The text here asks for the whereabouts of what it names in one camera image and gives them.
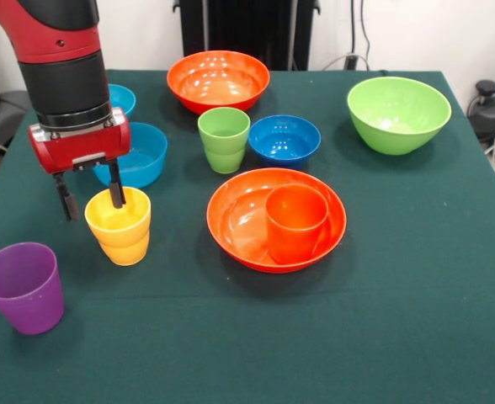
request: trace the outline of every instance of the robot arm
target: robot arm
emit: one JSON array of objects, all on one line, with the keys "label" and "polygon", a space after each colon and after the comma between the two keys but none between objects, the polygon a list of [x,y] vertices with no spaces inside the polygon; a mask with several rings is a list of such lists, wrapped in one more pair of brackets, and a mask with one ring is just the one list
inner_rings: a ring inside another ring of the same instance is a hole
[{"label": "robot arm", "polygon": [[96,0],[0,0],[38,124],[29,140],[52,174],[68,220],[79,217],[63,173],[109,164],[111,198],[125,203],[116,157],[130,150],[130,127],[112,109],[98,37]]}]

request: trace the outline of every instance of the yellow cup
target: yellow cup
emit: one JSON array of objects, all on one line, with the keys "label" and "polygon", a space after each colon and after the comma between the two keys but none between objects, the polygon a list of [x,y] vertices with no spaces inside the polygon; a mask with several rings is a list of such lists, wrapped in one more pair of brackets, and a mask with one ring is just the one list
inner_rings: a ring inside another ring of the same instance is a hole
[{"label": "yellow cup", "polygon": [[151,218],[150,199],[144,192],[123,187],[125,205],[116,209],[109,190],[94,195],[85,208],[85,220],[104,253],[117,265],[141,261],[148,249]]}]

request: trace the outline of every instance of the orange bowl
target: orange bowl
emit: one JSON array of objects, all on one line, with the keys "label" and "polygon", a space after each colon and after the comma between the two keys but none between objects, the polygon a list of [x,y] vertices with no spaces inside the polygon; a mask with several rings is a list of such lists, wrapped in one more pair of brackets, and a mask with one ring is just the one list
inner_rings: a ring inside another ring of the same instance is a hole
[{"label": "orange bowl", "polygon": [[196,114],[215,107],[251,108],[270,83],[258,59],[231,50],[208,50],[177,61],[167,74],[174,95]]},{"label": "orange bowl", "polygon": [[[299,183],[319,191],[328,203],[328,218],[311,258],[279,264],[269,255],[265,203],[276,187]],[[260,168],[224,182],[212,195],[206,210],[210,234],[229,255],[249,268],[271,274],[304,269],[326,257],[341,241],[347,215],[337,194],[323,181],[288,168]]]}]

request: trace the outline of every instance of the purple cup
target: purple cup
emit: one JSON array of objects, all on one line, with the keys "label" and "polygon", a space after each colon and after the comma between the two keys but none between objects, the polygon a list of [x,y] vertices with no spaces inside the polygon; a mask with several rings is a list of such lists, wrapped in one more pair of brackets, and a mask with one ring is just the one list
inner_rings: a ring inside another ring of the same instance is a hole
[{"label": "purple cup", "polygon": [[61,277],[49,247],[21,242],[0,250],[0,312],[27,335],[49,331],[61,320]]}]

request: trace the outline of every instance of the light blue bowl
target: light blue bowl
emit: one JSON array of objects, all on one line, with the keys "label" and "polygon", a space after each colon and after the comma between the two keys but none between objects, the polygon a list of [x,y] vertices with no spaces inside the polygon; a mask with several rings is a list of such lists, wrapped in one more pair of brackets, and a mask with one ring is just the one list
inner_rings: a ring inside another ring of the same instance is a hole
[{"label": "light blue bowl", "polygon": [[118,84],[109,85],[109,100],[112,107],[121,107],[128,120],[137,104],[137,97],[129,88]]},{"label": "light blue bowl", "polygon": [[297,116],[271,115],[253,124],[248,141],[264,165],[299,168],[321,145],[321,132]]},{"label": "light blue bowl", "polygon": [[[131,122],[130,152],[118,158],[122,186],[144,188],[162,175],[167,155],[167,137],[156,126]],[[109,187],[111,176],[107,164],[93,168],[103,185]]]}]

